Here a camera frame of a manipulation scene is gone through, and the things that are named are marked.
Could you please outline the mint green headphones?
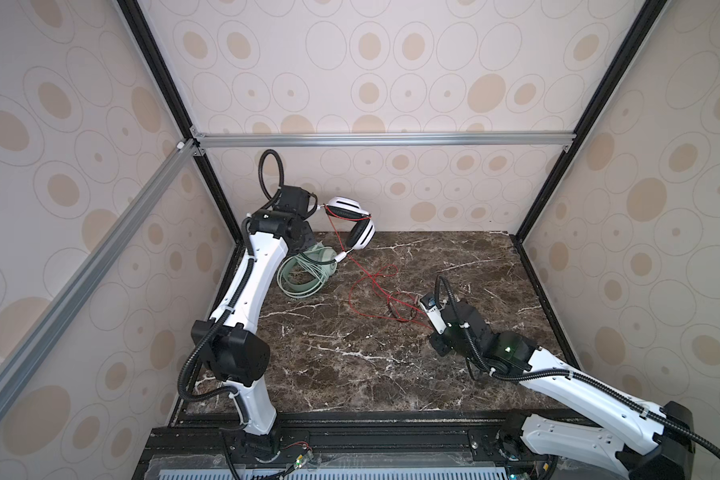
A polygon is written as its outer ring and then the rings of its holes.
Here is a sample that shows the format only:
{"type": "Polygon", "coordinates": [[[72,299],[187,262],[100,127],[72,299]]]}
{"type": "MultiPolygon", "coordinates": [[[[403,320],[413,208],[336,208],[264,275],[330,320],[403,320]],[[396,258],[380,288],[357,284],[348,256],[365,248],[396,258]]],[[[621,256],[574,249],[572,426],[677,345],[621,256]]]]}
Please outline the mint green headphones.
{"type": "Polygon", "coordinates": [[[280,290],[288,297],[303,300],[317,294],[333,276],[337,263],[336,251],[321,242],[305,252],[288,257],[276,273],[280,290]]]}

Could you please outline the white black red headphones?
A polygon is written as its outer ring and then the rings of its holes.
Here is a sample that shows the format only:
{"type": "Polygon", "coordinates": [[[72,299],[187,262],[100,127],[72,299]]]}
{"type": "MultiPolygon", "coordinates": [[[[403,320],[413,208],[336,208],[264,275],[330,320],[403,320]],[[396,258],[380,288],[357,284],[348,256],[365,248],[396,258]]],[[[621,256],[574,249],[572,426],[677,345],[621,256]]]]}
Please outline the white black red headphones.
{"type": "Polygon", "coordinates": [[[357,201],[345,197],[334,197],[318,208],[325,211],[330,220],[338,219],[353,224],[346,240],[341,243],[342,252],[332,259],[333,263],[344,260],[348,253],[366,248],[375,235],[375,224],[369,211],[357,201]]]}

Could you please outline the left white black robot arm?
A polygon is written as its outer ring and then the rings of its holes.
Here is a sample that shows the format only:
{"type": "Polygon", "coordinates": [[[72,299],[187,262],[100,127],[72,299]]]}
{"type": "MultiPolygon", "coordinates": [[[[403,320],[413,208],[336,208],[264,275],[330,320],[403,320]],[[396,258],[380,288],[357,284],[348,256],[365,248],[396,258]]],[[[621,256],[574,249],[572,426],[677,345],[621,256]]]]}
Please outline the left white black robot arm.
{"type": "Polygon", "coordinates": [[[232,398],[248,434],[269,434],[276,419],[264,379],[271,350],[256,335],[260,311],[286,256],[314,244],[308,219],[317,208],[315,194],[285,185],[246,216],[244,255],[230,287],[210,318],[192,328],[195,347],[180,370],[179,397],[187,403],[232,398]]]}

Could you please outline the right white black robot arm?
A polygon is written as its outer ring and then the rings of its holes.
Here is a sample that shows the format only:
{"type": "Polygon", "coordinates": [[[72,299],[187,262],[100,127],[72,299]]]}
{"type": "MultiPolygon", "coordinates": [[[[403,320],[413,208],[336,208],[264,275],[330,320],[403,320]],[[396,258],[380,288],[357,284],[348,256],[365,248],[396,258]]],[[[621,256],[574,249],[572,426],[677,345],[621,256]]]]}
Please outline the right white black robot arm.
{"type": "Polygon", "coordinates": [[[593,423],[587,427],[514,414],[496,436],[505,459],[517,461],[525,453],[563,457],[623,479],[689,479],[696,447],[720,461],[720,448],[695,432],[693,415],[683,405],[660,406],[629,395],[527,337],[495,332],[465,301],[441,303],[429,294],[420,307],[434,328],[430,343],[439,355],[455,352],[470,369],[544,394],[593,423]]]}

